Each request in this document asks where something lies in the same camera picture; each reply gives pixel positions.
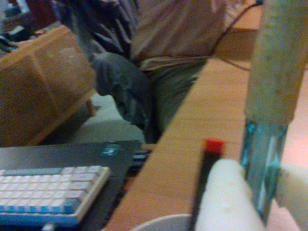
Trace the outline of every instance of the pen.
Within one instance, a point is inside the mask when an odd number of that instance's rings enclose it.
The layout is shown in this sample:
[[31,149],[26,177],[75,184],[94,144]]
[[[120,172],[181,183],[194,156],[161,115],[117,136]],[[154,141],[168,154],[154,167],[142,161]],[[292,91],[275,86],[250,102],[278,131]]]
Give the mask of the pen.
[[193,231],[198,219],[202,195],[212,166],[220,159],[225,142],[218,139],[205,139],[204,154],[201,161],[198,185],[195,194],[192,217],[188,226],[188,231]]

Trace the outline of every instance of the person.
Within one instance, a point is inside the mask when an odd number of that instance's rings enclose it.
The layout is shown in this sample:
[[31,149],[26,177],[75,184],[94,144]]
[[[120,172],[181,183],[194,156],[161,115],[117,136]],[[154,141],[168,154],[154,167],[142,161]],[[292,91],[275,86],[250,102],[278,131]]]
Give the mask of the person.
[[140,0],[131,60],[149,78],[165,131],[225,27],[223,0]]
[[[97,92],[112,95],[122,117],[143,130],[147,143],[156,142],[225,28],[225,0],[137,0],[138,14],[125,11],[130,0],[65,2],[77,15],[78,37],[96,71]],[[91,6],[104,13],[85,13]],[[123,26],[106,30],[119,21]],[[110,34],[112,39],[103,40]],[[95,41],[85,41],[91,36]],[[114,37],[119,42],[111,43]],[[130,52],[123,52],[127,47]]]

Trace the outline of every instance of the keyboard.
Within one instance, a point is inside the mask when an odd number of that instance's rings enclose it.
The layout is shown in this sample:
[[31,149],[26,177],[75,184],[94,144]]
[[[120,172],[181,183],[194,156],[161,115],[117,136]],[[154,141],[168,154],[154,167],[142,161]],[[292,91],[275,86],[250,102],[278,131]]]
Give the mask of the keyboard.
[[0,170],[0,224],[75,227],[109,176],[102,166]]

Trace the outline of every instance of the cable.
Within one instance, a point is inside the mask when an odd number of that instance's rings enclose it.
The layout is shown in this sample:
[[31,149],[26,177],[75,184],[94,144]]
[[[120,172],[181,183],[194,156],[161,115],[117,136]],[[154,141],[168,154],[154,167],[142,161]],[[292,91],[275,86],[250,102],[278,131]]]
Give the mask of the cable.
[[250,6],[247,6],[235,19],[234,21],[228,26],[228,28],[219,36],[219,38],[217,39],[216,43],[214,44],[213,46],[213,49],[212,51],[210,52],[209,56],[212,56],[215,51],[216,51],[216,48],[217,46],[220,44],[220,42],[222,41],[222,39],[228,34],[228,32],[232,29],[232,27],[234,26],[234,24],[236,24],[240,19],[241,17],[247,12],[249,11],[250,9],[256,7],[256,6],[260,6],[262,5],[261,2],[257,2],[255,4],[252,4]]

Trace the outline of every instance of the red pen cap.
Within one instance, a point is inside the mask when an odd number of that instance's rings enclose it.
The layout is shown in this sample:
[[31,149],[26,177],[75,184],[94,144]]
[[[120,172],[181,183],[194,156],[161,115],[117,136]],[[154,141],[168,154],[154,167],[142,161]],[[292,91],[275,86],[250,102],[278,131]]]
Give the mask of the red pen cap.
[[218,139],[205,139],[204,151],[210,153],[223,153],[223,149],[225,146],[225,141]]

